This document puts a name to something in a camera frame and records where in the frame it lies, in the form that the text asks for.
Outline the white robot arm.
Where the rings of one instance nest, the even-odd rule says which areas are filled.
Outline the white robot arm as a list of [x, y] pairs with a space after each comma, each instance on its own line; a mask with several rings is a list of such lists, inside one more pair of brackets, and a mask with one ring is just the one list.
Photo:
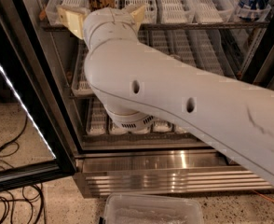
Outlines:
[[116, 125], [139, 131], [164, 119], [274, 186], [274, 91], [141, 43], [144, 6], [57, 10], [62, 25], [87, 45], [86, 80]]

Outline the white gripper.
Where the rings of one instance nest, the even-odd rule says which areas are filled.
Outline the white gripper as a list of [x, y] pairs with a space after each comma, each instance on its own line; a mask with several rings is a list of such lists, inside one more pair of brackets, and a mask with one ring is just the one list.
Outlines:
[[89, 49], [110, 39], [136, 41], [145, 9], [145, 4], [135, 4], [125, 6], [125, 11], [107, 7], [90, 13], [86, 7], [57, 6], [61, 24], [77, 38], [84, 38]]

